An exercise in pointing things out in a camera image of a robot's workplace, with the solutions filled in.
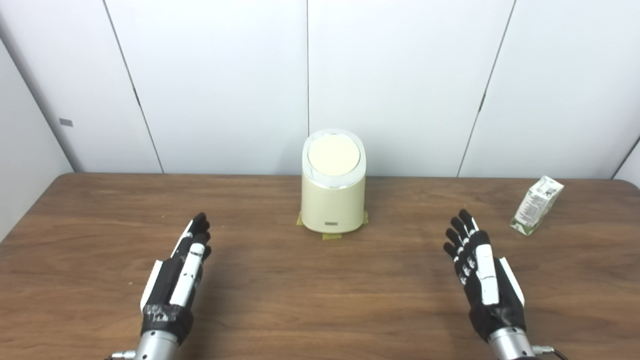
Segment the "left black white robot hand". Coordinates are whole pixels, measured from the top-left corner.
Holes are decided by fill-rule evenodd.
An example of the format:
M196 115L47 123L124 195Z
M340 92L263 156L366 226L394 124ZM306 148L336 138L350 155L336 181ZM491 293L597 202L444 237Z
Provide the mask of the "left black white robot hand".
M204 262L212 253L210 222L205 212L186 226L169 258L156 260L141 298L141 335L165 332L185 342L194 326L192 306Z

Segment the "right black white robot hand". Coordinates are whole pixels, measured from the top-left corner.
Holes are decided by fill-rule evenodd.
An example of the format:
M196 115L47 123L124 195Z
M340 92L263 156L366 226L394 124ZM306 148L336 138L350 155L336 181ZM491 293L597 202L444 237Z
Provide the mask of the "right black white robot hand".
M466 209L450 219L443 250L470 306L473 329L482 340L503 328L525 331L525 296L505 257L494 253L489 233Z

